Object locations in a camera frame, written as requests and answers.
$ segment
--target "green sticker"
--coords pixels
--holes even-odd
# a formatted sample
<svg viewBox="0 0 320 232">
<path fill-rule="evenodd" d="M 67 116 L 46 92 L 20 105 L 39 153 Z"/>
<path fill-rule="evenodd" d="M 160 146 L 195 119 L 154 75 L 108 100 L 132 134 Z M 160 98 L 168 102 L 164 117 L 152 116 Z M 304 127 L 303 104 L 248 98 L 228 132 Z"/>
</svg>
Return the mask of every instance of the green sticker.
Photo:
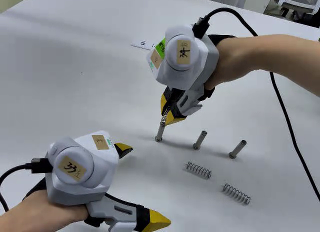
<svg viewBox="0 0 320 232">
<path fill-rule="evenodd" d="M 166 42 L 166 38 L 161 40 L 161 42 L 155 46 L 156 51 L 159 53 L 162 59 L 165 58 L 165 42 Z"/>
</svg>

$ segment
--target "metal spring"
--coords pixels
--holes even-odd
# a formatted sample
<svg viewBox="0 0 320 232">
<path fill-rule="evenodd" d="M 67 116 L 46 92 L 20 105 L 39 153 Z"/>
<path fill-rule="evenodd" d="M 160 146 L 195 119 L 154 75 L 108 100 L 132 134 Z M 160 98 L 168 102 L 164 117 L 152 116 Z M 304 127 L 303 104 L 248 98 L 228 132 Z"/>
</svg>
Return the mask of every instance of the metal spring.
<svg viewBox="0 0 320 232">
<path fill-rule="evenodd" d="M 237 188 L 233 187 L 232 185 L 226 183 L 223 187 L 222 192 L 224 192 L 226 195 L 234 198 L 236 201 L 243 203 L 245 205 L 248 205 L 251 201 L 251 197 L 246 195 L 245 193 L 242 193 Z"/>
<path fill-rule="evenodd" d="M 169 111 L 170 111 L 170 107 L 167 107 L 163 113 L 163 116 L 160 120 L 160 124 L 165 126 L 166 125 L 166 122 L 167 122 L 167 117 L 168 117 L 168 114 L 169 114 Z"/>
<path fill-rule="evenodd" d="M 211 175 L 212 175 L 212 172 L 211 170 L 207 169 L 207 168 L 204 168 L 204 167 L 201 167 L 200 165 L 198 164 L 195 164 L 195 163 L 192 163 L 191 161 L 189 161 L 187 164 L 186 164 L 186 167 L 185 167 L 188 171 L 194 173 L 194 174 L 197 174 L 205 179 L 210 179 L 211 178 Z"/>
</svg>

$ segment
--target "paper label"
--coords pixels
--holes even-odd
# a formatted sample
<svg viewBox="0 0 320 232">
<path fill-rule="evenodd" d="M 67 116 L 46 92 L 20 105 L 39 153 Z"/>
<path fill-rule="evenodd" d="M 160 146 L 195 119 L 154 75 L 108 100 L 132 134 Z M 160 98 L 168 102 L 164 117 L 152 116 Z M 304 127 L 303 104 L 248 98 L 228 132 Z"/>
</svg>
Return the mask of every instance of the paper label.
<svg viewBox="0 0 320 232">
<path fill-rule="evenodd" d="M 94 134 L 92 135 L 93 141 L 95 143 L 95 146 L 98 150 L 108 150 L 108 144 L 106 142 L 106 139 L 103 135 L 100 134 Z"/>
<path fill-rule="evenodd" d="M 179 65 L 190 64 L 190 40 L 179 39 L 176 47 L 176 62 Z"/>
<path fill-rule="evenodd" d="M 155 46 L 156 51 L 158 52 L 158 54 L 162 59 L 165 58 L 165 44 L 166 44 L 166 38 L 161 40 L 161 42 Z"/>
<path fill-rule="evenodd" d="M 74 180 L 79 181 L 86 173 L 86 168 L 75 162 L 73 159 L 65 156 L 60 162 L 58 168 L 66 175 L 72 177 Z"/>
<path fill-rule="evenodd" d="M 152 61 L 153 65 L 156 67 L 156 69 L 159 69 L 162 60 L 163 59 L 161 58 L 161 56 L 159 55 L 157 50 L 154 49 L 151 54 L 151 61 Z"/>
</svg>

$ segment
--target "white table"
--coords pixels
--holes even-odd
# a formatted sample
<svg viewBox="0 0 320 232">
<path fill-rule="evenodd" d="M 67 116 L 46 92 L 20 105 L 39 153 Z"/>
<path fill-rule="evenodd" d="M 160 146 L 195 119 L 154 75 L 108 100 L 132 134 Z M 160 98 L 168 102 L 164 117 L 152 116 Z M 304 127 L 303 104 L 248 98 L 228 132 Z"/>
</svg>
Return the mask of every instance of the white table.
<svg viewBox="0 0 320 232">
<path fill-rule="evenodd" d="M 0 14 L 0 173 L 44 156 L 61 137 L 107 130 L 135 149 L 120 161 L 109 192 L 170 218 L 163 231 L 317 231 L 320 205 L 268 73 L 220 85 L 201 111 L 168 126 L 162 143 L 154 141 L 165 86 L 150 73 L 147 51 L 130 43 L 160 41 L 167 27 L 194 23 L 221 6 L 208 0 L 25 0 Z M 320 37 L 315 28 L 237 10 L 259 35 Z M 211 34 L 250 36 L 230 14 L 210 24 Z M 320 99 L 286 78 L 276 81 L 319 187 Z M 208 135 L 194 151 L 203 129 Z M 247 146 L 238 158 L 226 158 L 241 139 Z M 189 160 L 212 169 L 212 178 L 183 171 Z M 1 188 L 9 206 L 41 177 L 11 175 Z M 251 204 L 221 193 L 225 182 L 249 194 Z M 63 231 L 106 229 L 77 223 Z"/>
</svg>

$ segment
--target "metal peg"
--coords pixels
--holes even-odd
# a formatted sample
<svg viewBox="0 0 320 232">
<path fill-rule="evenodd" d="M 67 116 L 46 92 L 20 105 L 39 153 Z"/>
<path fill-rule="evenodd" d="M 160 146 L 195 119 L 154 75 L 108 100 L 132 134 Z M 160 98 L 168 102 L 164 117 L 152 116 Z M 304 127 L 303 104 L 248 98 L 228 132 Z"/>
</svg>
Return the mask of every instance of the metal peg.
<svg viewBox="0 0 320 232">
<path fill-rule="evenodd" d="M 247 141 L 244 139 L 240 141 L 240 143 L 232 150 L 232 152 L 229 153 L 230 159 L 235 159 L 237 157 L 237 154 L 245 147 L 247 144 Z"/>
<path fill-rule="evenodd" d="M 156 134 L 156 136 L 155 136 L 155 138 L 154 138 L 154 140 L 155 140 L 156 142 L 162 141 L 162 135 L 163 135 L 163 133 L 164 133 L 164 131 L 165 131 L 165 127 L 166 127 L 166 124 L 160 122 L 159 129 L 158 129 L 158 133 Z"/>
<path fill-rule="evenodd" d="M 207 135 L 207 131 L 202 130 L 201 134 L 199 135 L 199 138 L 196 140 L 196 142 L 193 144 L 193 148 L 195 150 L 199 150 L 202 142 L 204 141 L 205 137 Z"/>
</svg>

